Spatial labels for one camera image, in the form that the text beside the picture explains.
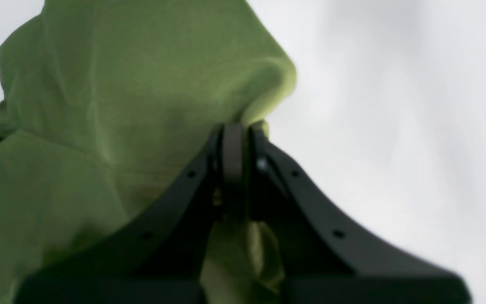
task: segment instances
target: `black plastic part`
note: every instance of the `black plastic part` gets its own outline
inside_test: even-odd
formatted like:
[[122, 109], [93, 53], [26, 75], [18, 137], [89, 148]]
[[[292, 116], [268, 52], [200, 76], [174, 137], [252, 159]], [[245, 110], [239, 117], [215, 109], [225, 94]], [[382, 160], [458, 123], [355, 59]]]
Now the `black plastic part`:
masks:
[[195, 280], [68, 279], [39, 275], [20, 292], [17, 304], [205, 304]]
[[[61, 303], [79, 303], [78, 298], [87, 295], [80, 290], [97, 284], [102, 289], [99, 294], [112, 294], [105, 290], [108, 286], [113, 290], [132, 288], [143, 294], [151, 292], [149, 299], [158, 297], [152, 303], [167, 304], [177, 303], [181, 293], [199, 289], [206, 245], [215, 221], [212, 196], [219, 183], [221, 136], [222, 128], [218, 126], [170, 188], [134, 221], [100, 244], [26, 278], [15, 303], [46, 304], [68, 299], [72, 282], [82, 282], [81, 288], [77, 286], [76, 292], [70, 293], [75, 295], [72, 301]], [[95, 299], [98, 301], [88, 304], [112, 303], [105, 302], [105, 298]], [[185, 299], [182, 303], [191, 303], [194, 298]]]
[[462, 279], [376, 237], [337, 208], [258, 125], [250, 214], [275, 233], [286, 303], [466, 304]]
[[284, 304], [470, 303], [460, 277], [389, 245], [337, 208], [260, 124], [248, 130], [248, 150], [242, 131], [218, 125], [150, 208], [28, 277], [15, 303], [204, 304], [199, 275], [211, 227], [222, 214], [240, 216], [244, 202], [278, 239]]

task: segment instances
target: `black mount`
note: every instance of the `black mount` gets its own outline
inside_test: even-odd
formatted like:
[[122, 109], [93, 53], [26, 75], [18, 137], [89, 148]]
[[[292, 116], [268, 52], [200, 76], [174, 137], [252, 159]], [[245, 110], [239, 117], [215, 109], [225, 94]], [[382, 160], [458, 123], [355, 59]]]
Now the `black mount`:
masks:
[[243, 132], [216, 126], [143, 214], [29, 276], [15, 303], [205, 304], [200, 272], [211, 227], [223, 217], [264, 221], [275, 233], [284, 304], [471, 302], [461, 277], [387, 244], [337, 208], [261, 123]]

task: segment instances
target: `green fabric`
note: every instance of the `green fabric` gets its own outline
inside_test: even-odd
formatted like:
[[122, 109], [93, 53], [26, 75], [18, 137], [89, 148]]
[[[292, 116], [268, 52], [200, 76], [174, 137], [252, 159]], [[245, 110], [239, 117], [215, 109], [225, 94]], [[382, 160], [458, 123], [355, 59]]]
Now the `green fabric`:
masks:
[[[1, 304], [135, 218], [216, 123], [264, 119], [295, 68], [245, 0], [46, 0], [0, 47], [0, 80]], [[263, 223], [217, 224], [208, 302], [277, 302], [275, 248]]]

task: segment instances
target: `green hood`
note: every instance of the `green hood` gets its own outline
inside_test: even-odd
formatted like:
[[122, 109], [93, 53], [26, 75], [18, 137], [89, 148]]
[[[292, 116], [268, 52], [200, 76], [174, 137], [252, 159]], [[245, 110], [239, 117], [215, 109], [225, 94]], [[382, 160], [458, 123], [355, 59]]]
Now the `green hood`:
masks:
[[[0, 47], [0, 78], [2, 303], [154, 202], [216, 123], [264, 119], [295, 68], [245, 0], [46, 0]], [[275, 293], [274, 258], [274, 271], [227, 266], [267, 229], [222, 227], [204, 265], [210, 302]]]

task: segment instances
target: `screw hole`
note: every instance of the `screw hole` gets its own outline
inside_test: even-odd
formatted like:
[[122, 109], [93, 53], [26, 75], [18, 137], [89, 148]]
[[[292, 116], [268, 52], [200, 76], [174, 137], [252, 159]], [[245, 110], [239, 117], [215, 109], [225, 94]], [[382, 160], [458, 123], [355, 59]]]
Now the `screw hole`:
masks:
[[333, 235], [338, 238], [338, 239], [343, 239], [345, 238], [346, 234], [343, 231], [340, 230], [334, 230]]
[[141, 235], [141, 239], [142, 240], [150, 240], [153, 238], [153, 233], [151, 231], [145, 231], [144, 233], [142, 233]]

